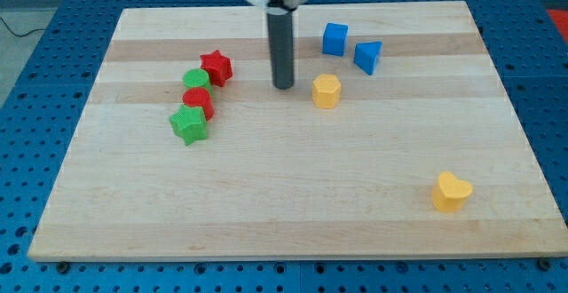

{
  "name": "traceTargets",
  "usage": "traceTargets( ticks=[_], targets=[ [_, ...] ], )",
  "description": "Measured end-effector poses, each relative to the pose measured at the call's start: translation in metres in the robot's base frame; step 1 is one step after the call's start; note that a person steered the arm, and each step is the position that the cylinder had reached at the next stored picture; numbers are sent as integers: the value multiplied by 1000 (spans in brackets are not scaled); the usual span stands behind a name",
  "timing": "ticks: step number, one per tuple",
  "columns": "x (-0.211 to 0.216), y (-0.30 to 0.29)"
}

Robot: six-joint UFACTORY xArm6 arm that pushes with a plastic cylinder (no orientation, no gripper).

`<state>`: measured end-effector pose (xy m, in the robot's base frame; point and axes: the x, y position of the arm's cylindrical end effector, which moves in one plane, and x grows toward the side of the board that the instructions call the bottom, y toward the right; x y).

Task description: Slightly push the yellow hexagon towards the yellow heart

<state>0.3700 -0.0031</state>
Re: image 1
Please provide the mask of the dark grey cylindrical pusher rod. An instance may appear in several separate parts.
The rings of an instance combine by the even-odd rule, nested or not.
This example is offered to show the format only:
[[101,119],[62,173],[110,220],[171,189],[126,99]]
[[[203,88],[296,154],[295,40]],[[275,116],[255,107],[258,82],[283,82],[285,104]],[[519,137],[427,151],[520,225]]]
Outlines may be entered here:
[[272,85],[279,90],[294,86],[294,34],[293,15],[267,15]]

